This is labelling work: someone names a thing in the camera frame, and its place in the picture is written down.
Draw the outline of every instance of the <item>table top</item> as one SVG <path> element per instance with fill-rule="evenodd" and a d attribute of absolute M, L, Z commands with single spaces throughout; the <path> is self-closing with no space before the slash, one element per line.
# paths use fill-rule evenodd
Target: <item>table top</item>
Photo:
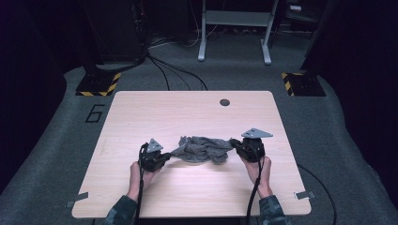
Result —
<path fill-rule="evenodd" d="M 229 106 L 220 101 L 228 99 Z M 154 138 L 162 153 L 178 148 L 182 136 L 243 140 L 258 128 L 272 160 L 270 185 L 287 215 L 311 212 L 299 170 L 273 95 L 268 91 L 122 91 L 115 94 L 76 202 L 76 218 L 105 218 L 129 188 L 130 165 Z M 172 157 L 144 192 L 141 218 L 245 217 L 253 189 L 236 150 L 221 165 Z M 252 215 L 259 215 L 258 195 Z"/>

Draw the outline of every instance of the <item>metal bracket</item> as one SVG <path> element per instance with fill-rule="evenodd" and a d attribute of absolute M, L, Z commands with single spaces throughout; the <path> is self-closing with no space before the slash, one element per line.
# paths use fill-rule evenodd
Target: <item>metal bracket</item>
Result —
<path fill-rule="evenodd" d="M 300 199 L 305 199 L 305 198 L 315 198 L 315 194 L 313 191 L 302 191 L 300 193 L 295 193 L 295 197 L 300 200 Z"/>
<path fill-rule="evenodd" d="M 71 208 L 71 207 L 73 207 L 74 203 L 76 203 L 80 200 L 86 199 L 86 198 L 88 198 L 88 192 L 76 195 L 76 197 L 74 197 L 72 200 L 67 201 L 67 203 L 65 204 L 65 207 Z"/>
<path fill-rule="evenodd" d="M 161 146 L 154 139 L 151 139 L 149 142 L 148 149 L 146 151 L 147 151 L 147 153 L 152 153 L 152 152 L 160 151 L 161 149 L 163 149 L 163 146 Z"/>
<path fill-rule="evenodd" d="M 273 135 L 257 128 L 251 128 L 248 131 L 242 133 L 242 137 L 257 139 L 257 138 L 269 138 L 273 137 Z"/>

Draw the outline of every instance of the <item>small round hole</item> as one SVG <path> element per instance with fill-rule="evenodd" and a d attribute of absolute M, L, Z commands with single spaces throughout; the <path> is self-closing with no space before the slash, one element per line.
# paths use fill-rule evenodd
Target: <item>small round hole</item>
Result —
<path fill-rule="evenodd" d="M 231 104 L 231 102 L 230 102 L 228 99 L 222 99 L 222 100 L 220 101 L 220 104 L 221 104 L 222 106 L 229 106 L 229 104 Z"/>

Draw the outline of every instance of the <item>person's left hand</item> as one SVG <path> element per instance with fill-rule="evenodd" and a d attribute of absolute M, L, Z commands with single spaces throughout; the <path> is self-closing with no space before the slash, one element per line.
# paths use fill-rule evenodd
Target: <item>person's left hand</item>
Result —
<path fill-rule="evenodd" d="M 149 187 L 150 182 L 152 181 L 153 177 L 161 170 L 158 169 L 155 172 L 148 172 L 144 171 L 143 180 L 144 180 L 144 188 Z M 140 165 L 137 161 L 133 162 L 130 166 L 130 186 L 129 191 L 127 192 L 127 196 L 134 201 L 137 202 L 138 200 L 138 193 L 140 191 Z"/>

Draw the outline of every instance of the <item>handheld controller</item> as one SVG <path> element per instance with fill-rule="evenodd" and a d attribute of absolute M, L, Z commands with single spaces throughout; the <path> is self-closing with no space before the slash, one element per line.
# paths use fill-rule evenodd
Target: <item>handheld controller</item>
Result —
<path fill-rule="evenodd" d="M 163 147 L 154 139 L 149 143 L 144 143 L 140 150 L 140 166 L 148 172 L 154 172 L 164 166 L 167 160 L 172 156 L 170 153 L 161 153 Z"/>
<path fill-rule="evenodd" d="M 273 135 L 265 131 L 252 128 L 241 135 L 243 142 L 236 139 L 231 139 L 231 145 L 237 149 L 237 154 L 250 161 L 257 162 L 259 158 L 262 158 L 266 154 L 263 142 L 261 138 L 272 137 Z"/>

